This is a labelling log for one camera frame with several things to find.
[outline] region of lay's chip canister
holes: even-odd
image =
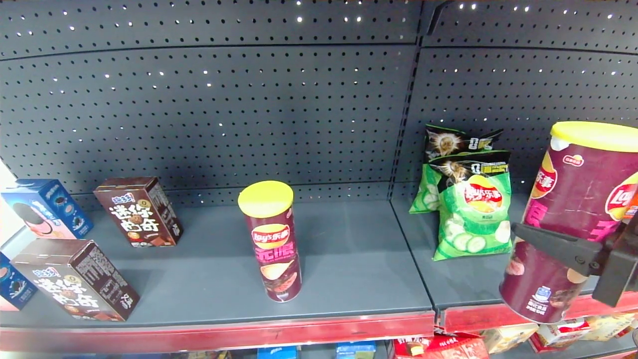
[[[638,128],[567,121],[551,129],[523,223],[602,242],[638,187]],[[516,238],[500,286],[503,301],[537,323],[561,321],[587,280]]]
[[[287,302],[301,290],[293,198],[286,183],[262,181],[246,187],[237,200],[248,223],[266,294],[275,302]]]

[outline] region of chip bag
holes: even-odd
[[[441,201],[435,261],[510,252],[509,159],[509,151],[485,151],[430,162],[440,176],[427,182]]]
[[[435,183],[441,176],[428,163],[438,157],[456,155],[466,152],[487,151],[492,149],[492,143],[498,139],[503,130],[496,130],[482,137],[472,137],[463,131],[450,128],[426,125],[426,148],[423,157],[421,182],[419,192],[412,202],[410,213],[428,213],[439,207],[439,196]]]

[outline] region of store shelf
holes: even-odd
[[[525,194],[514,194],[510,206],[512,220],[523,216],[527,198]],[[472,332],[525,323],[525,319],[503,304],[498,292],[509,254],[432,261],[438,214],[411,215],[408,213],[411,203],[412,199],[407,197],[392,200],[417,266],[430,288],[432,301],[441,313],[441,325],[449,332]],[[615,308],[591,299],[589,294],[597,280],[598,277],[592,277],[586,283],[583,295],[568,312],[569,318],[638,309],[638,293],[626,293]]]
[[[622,358],[633,351],[636,345],[631,335],[607,342],[593,342],[582,340],[576,342],[564,351],[553,351],[542,354],[534,353],[529,342],[520,344],[514,349],[500,354],[491,355],[491,359],[589,359],[589,358]]]
[[[124,323],[78,321],[38,293],[3,312],[0,350],[108,353],[256,347],[429,335],[434,313],[387,201],[295,205],[304,285],[266,297],[242,213],[180,208],[173,248],[133,248],[103,211],[87,236],[140,292]],[[29,241],[23,231],[7,252]]]

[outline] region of lay's chip bag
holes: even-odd
[[[426,125],[426,148],[423,157],[419,192],[412,202],[410,213],[428,213],[439,207],[439,193],[435,185],[441,176],[429,166],[429,162],[441,156],[488,151],[503,130],[496,130],[482,137],[472,137],[463,131]]]
[[[509,151],[440,157],[430,162],[439,180],[439,245],[433,260],[507,253],[512,249]]]

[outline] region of brown cookie box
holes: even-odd
[[[76,319],[125,321],[140,301],[93,241],[38,238],[11,263]]]
[[[174,246],[184,232],[157,177],[110,178],[93,193],[134,247]]]

